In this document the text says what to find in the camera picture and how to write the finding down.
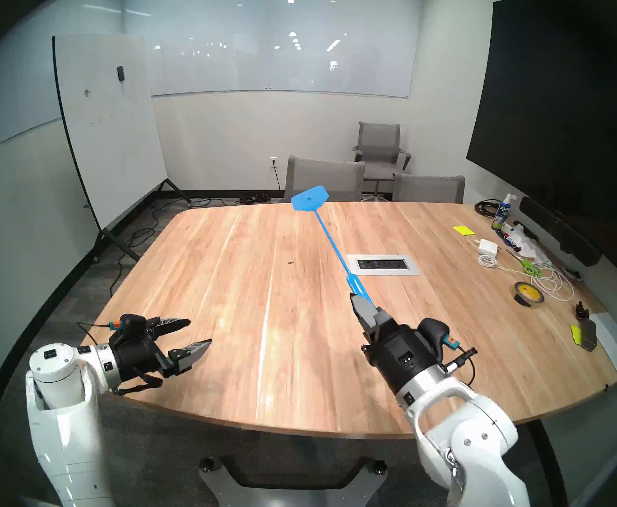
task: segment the gray chair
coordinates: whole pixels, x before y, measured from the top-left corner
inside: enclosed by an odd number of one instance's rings
[[[463,176],[412,176],[396,174],[393,201],[430,201],[462,204],[466,178]]]
[[[355,151],[355,161],[362,160],[365,163],[364,180],[376,182],[374,196],[366,199],[379,199],[379,182],[393,181],[393,174],[400,172],[400,154],[405,155],[402,170],[405,170],[412,157],[400,148],[400,125],[360,122],[358,145],[352,150]]]
[[[360,201],[363,197],[364,163],[327,162],[290,156],[285,177],[285,201],[300,192],[322,185],[328,201]]]

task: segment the green scissors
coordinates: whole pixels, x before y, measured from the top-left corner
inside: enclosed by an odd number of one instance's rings
[[[525,260],[523,257],[516,255],[514,252],[511,252],[509,249],[506,249],[508,252],[511,253],[511,255],[522,264],[522,270],[525,272],[525,274],[529,275],[529,276],[536,276],[537,278],[540,278],[543,273],[541,272],[541,269],[538,268],[536,265],[534,265],[532,262],[530,262],[529,260]]]

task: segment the power adapter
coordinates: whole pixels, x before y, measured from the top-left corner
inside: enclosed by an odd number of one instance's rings
[[[498,245],[495,244],[493,241],[481,239],[480,245],[477,249],[480,251],[480,254],[486,254],[487,256],[496,257]]]

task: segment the soundbar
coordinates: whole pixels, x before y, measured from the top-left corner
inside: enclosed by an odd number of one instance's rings
[[[571,228],[564,219],[545,207],[539,205],[532,198],[524,197],[520,201],[519,209],[544,231],[560,242],[560,250],[578,258],[586,267],[595,265],[602,257],[602,252],[586,240],[581,234]]]

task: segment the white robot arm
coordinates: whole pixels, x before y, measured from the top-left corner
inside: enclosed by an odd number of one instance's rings
[[[517,441],[508,415],[492,400],[473,392],[451,374],[475,349],[443,365],[442,344],[449,328],[431,318],[416,329],[398,325],[383,309],[351,295],[353,310],[369,345],[363,352],[376,367],[405,411],[419,449],[419,459],[437,484],[449,489],[448,505],[461,507],[528,507],[524,483],[501,456]],[[426,434],[419,417],[451,396],[465,403]]]
[[[166,357],[155,339],[176,331],[189,320],[124,314],[112,322],[116,332],[104,345],[73,348],[46,345],[33,353],[26,373],[26,406],[34,451],[64,507],[113,507],[105,465],[97,396],[160,387],[164,378],[184,373],[210,346],[211,340],[174,349]],[[118,389],[140,376],[145,385]]]
[[[448,327],[431,318],[416,329],[398,325],[388,313],[352,295],[353,310],[369,345],[363,352],[376,367],[412,426],[419,458],[428,475],[449,489],[448,505],[528,507],[527,489],[504,464],[517,430],[492,400],[452,377],[470,356],[442,363]],[[109,343],[78,348],[58,343],[34,352],[26,375],[26,399],[34,450],[65,507],[109,507],[114,500],[105,468],[97,396],[160,387],[203,356],[211,340],[174,349],[166,357],[155,345],[160,335],[190,323],[186,319],[146,320],[124,314]],[[118,389],[141,377],[145,384]],[[433,404],[457,396],[465,403],[443,422],[421,432],[419,417]]]

